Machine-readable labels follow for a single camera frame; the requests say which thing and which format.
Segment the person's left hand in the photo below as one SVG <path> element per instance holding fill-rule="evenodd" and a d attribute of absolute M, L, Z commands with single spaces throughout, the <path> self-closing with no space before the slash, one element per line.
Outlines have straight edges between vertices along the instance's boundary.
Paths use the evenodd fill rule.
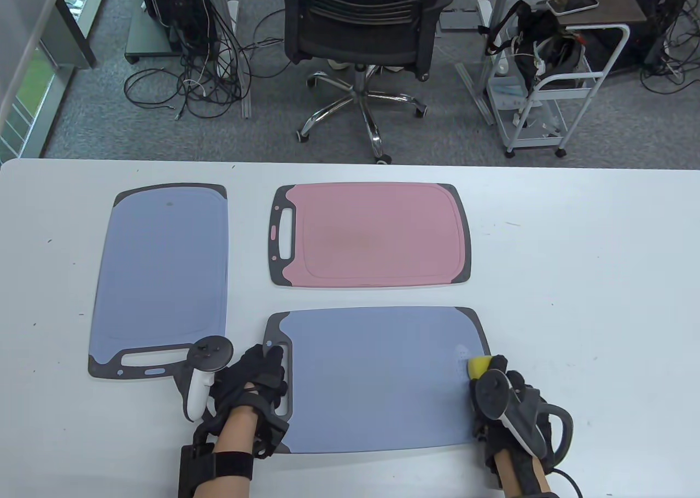
<path fill-rule="evenodd" d="M 256 344 L 234 365 L 218 371 L 210 391 L 215 414 L 203 421 L 203 428 L 210 435 L 219 436 L 232 411 L 250 407 L 258 416 L 253 455 L 258 459 L 271 456 L 289 428 L 276 413 L 288 391 L 282 360 L 283 349 L 279 345 L 264 351 L 263 345 Z"/>

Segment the person's right hand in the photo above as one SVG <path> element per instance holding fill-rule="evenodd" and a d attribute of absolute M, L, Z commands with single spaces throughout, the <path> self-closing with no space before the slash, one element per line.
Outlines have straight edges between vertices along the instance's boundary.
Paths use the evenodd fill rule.
<path fill-rule="evenodd" d="M 573 419 L 560 406 L 548 403 L 540 390 L 508 368 L 505 356 L 478 356 L 468 361 L 472 434 L 485 444 L 485 465 L 498 473 L 495 458 L 507 452 L 515 471 L 528 473 L 537 460 L 550 474 L 568 454 Z"/>

